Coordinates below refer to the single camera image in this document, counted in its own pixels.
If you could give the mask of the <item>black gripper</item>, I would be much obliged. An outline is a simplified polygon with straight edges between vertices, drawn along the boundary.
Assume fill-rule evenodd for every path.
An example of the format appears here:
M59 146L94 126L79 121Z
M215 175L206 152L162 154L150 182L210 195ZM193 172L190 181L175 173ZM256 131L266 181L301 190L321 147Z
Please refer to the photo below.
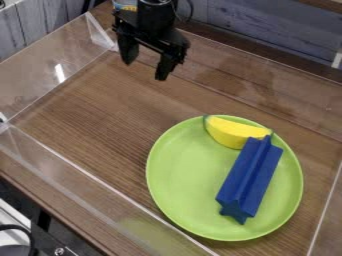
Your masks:
M165 81L178 64L185 62L190 41L174 26L161 30L151 25L143 28L138 22L138 14L130 11L113 13L115 23L113 30L117 32L118 45L123 62L130 65L139 55L139 46L143 45L158 52L155 79Z

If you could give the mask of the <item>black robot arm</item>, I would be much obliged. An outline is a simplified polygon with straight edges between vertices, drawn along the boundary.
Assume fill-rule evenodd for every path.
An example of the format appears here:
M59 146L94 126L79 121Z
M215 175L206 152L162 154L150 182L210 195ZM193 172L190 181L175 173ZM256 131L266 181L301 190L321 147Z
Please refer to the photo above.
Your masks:
M155 79L165 81L178 64L185 63L189 39L175 27L178 0L113 0L119 53L130 65L139 56L139 46L161 54Z

